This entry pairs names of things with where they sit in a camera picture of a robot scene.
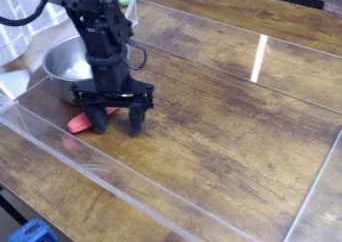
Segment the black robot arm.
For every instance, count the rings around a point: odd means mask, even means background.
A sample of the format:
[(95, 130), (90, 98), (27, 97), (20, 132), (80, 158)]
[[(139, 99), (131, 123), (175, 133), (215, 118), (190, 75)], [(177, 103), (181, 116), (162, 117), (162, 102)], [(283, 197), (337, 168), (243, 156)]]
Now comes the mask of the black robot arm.
[(126, 18), (118, 0), (40, 0), (66, 9), (86, 45), (86, 61), (92, 78), (71, 85), (74, 102), (91, 121), (94, 129), (104, 132), (108, 124), (106, 109), (126, 108), (130, 132), (142, 131), (146, 111), (154, 107), (154, 86), (130, 74), (127, 47), (136, 43), (132, 22)]

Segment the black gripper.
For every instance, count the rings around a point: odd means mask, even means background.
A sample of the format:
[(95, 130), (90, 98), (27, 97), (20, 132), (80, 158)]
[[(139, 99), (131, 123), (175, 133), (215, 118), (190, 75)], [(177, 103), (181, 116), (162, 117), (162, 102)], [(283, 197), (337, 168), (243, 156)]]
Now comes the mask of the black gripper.
[(91, 79), (72, 83), (71, 92), (74, 102), (84, 106), (94, 130), (103, 133), (107, 129), (108, 114), (104, 107), (122, 107), (130, 108), (130, 132), (139, 134), (146, 109), (154, 107), (154, 85), (131, 76), (127, 59), (123, 57), (112, 63), (92, 61), (91, 72)]

